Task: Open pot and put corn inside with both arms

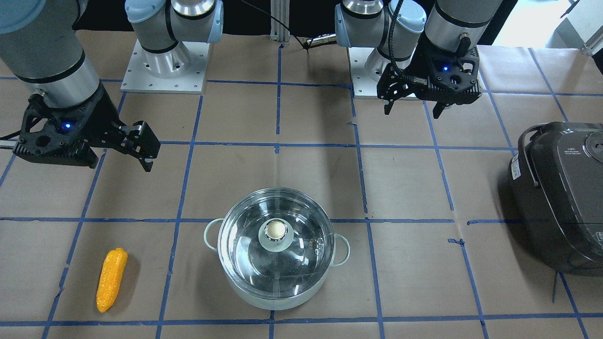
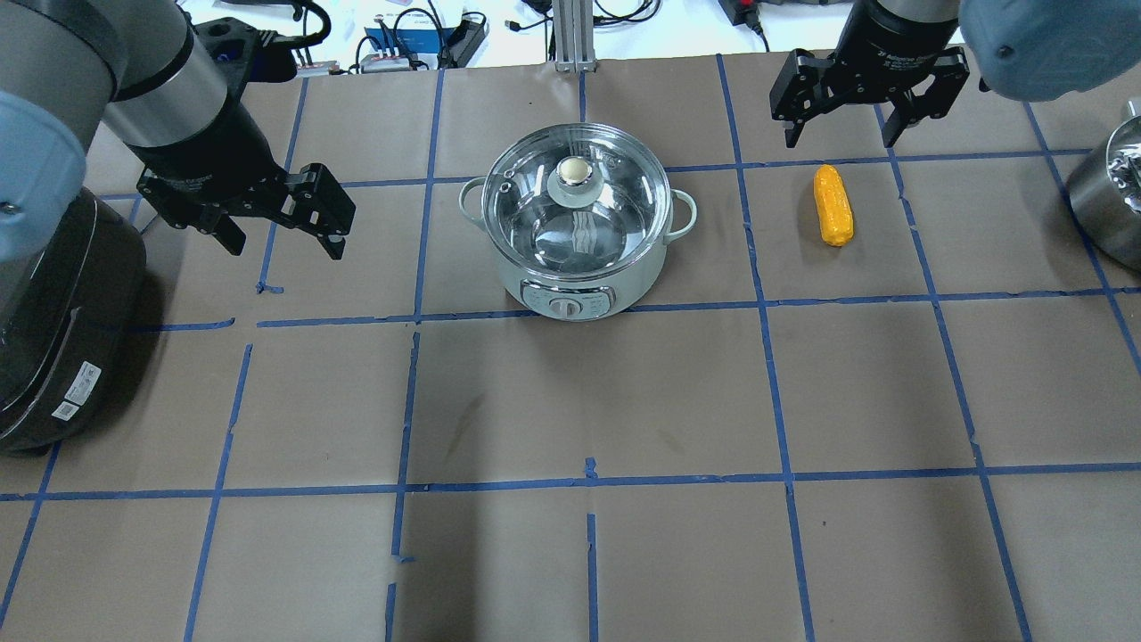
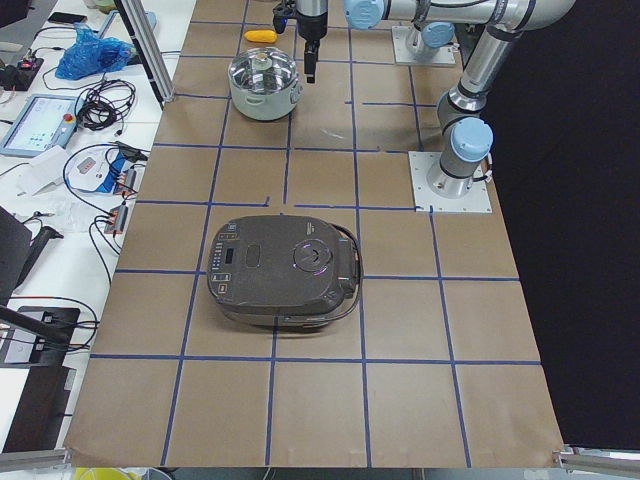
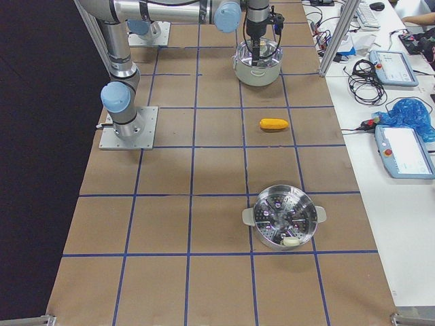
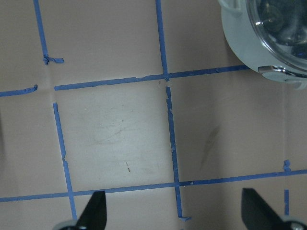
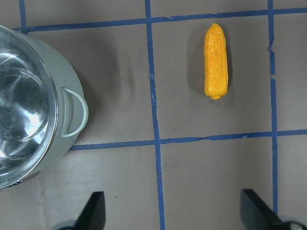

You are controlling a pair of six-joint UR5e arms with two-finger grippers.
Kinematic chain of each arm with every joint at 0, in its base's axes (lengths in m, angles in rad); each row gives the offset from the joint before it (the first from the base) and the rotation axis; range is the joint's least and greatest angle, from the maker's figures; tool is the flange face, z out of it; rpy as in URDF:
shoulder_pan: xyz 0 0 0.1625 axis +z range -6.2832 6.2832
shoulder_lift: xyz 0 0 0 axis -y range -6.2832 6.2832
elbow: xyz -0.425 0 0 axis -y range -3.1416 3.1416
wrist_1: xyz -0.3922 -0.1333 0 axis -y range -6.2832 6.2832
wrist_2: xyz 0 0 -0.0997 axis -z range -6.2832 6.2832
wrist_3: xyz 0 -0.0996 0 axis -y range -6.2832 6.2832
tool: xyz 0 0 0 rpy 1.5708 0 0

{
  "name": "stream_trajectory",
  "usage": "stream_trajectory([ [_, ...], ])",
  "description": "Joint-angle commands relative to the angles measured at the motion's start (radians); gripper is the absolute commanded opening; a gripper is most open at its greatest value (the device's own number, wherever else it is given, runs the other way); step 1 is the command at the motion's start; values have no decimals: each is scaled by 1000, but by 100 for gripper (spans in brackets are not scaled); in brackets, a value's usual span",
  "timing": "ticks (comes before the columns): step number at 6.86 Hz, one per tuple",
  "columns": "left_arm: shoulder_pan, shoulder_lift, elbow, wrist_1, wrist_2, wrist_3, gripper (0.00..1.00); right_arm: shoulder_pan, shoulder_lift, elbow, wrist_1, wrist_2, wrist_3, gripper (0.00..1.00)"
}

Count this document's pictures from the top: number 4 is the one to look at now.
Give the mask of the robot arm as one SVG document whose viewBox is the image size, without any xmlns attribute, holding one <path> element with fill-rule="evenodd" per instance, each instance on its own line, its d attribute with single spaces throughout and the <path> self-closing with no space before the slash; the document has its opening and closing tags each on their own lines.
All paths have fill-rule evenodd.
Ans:
<svg viewBox="0 0 435 326">
<path fill-rule="evenodd" d="M 112 134 L 132 141 L 146 127 L 135 107 L 140 76 L 131 58 L 129 23 L 151 27 L 155 22 L 213 24 L 224 33 L 239 26 L 240 1 L 77 1 L 77 8 L 95 19 L 88 30 L 102 56 L 111 81 L 101 90 L 101 100 L 112 120 Z"/>
<path fill-rule="evenodd" d="M 267 0 L 246 1 L 246 14 L 243 28 L 250 37 L 247 49 L 251 52 L 251 65 L 255 67 L 260 59 L 260 41 L 266 34 L 268 25 L 273 25 L 274 33 L 281 36 L 285 18 L 275 11 L 275 6 Z"/>
</svg>

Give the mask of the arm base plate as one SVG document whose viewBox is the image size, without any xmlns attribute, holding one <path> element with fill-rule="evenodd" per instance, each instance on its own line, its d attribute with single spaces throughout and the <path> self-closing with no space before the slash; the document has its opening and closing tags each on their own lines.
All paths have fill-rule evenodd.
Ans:
<svg viewBox="0 0 435 326">
<path fill-rule="evenodd" d="M 135 107 L 136 118 L 129 124 L 113 122 L 110 113 L 104 123 L 99 148 L 102 150 L 152 150 L 158 121 L 158 107 Z"/>
<path fill-rule="evenodd" d="M 170 28 L 170 22 L 128 20 L 128 44 L 131 48 L 166 47 Z"/>
</svg>

